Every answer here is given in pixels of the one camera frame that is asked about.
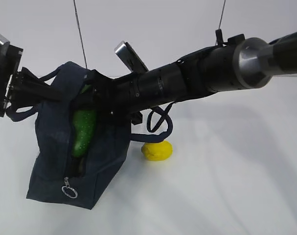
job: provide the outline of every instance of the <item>bag handle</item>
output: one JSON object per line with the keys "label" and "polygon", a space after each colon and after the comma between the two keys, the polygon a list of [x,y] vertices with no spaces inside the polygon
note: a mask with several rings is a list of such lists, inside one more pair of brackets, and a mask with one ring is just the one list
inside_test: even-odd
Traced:
{"label": "bag handle", "polygon": [[[150,112],[147,118],[147,130],[149,132],[151,133],[156,132],[164,121],[166,121],[168,124],[168,128],[166,131],[160,133],[159,135],[131,134],[131,140],[137,141],[137,142],[146,142],[146,143],[160,143],[164,141],[167,137],[169,137],[173,131],[173,123],[169,116],[169,111],[173,104],[174,102],[170,103],[165,110],[163,110],[159,106],[151,108],[152,111]],[[151,121],[154,113],[159,114],[161,117],[157,122],[157,124],[155,125],[155,127],[151,129]]]}

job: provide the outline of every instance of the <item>green object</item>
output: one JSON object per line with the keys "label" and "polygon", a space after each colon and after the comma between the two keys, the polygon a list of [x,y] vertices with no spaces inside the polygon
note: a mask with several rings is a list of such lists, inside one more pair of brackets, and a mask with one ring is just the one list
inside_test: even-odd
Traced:
{"label": "green object", "polygon": [[[85,92],[89,86],[85,86],[81,93]],[[72,156],[80,158],[87,153],[90,142],[94,136],[96,128],[96,110],[79,109],[73,114],[72,124],[75,129],[75,139],[72,147]]]}

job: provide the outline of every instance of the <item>metal ring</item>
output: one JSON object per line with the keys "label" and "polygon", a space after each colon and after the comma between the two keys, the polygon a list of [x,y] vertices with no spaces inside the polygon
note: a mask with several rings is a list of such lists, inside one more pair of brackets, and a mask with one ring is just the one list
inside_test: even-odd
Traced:
{"label": "metal ring", "polygon": [[[68,193],[66,192],[66,189],[70,189],[70,190],[74,193],[74,196],[71,196],[70,194],[68,194]],[[67,186],[62,186],[62,187],[61,187],[61,190],[62,190],[62,192],[63,192],[67,197],[69,197],[69,198],[73,198],[73,199],[75,199],[75,198],[78,197],[78,192],[77,192],[74,188],[67,187]]]}

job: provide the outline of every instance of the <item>wire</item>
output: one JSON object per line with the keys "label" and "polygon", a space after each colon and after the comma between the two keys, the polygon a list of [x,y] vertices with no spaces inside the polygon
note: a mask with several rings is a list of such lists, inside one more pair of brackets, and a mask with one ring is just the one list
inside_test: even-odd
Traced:
{"label": "wire", "polygon": [[221,28],[221,23],[222,23],[223,13],[225,12],[226,2],[227,2],[227,0],[224,0],[224,1],[223,1],[223,6],[222,6],[222,11],[221,11],[221,16],[220,16],[220,21],[219,21],[219,27],[218,27],[218,29]]}
{"label": "wire", "polygon": [[75,17],[76,17],[76,24],[78,26],[80,40],[81,40],[81,47],[82,47],[82,52],[83,52],[83,56],[84,56],[85,68],[88,69],[88,63],[86,62],[85,50],[84,50],[84,45],[83,45],[83,40],[82,40],[81,27],[80,27],[78,12],[77,12],[77,9],[76,9],[75,0],[73,0],[73,5],[74,5],[74,12],[75,12]]}

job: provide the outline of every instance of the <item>yellow object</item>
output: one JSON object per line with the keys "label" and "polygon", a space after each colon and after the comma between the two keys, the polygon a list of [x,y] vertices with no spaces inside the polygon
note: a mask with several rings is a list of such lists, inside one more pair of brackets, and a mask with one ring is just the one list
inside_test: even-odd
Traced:
{"label": "yellow object", "polygon": [[145,143],[142,147],[142,153],[150,161],[163,161],[172,154],[172,145],[168,141],[160,143]]}

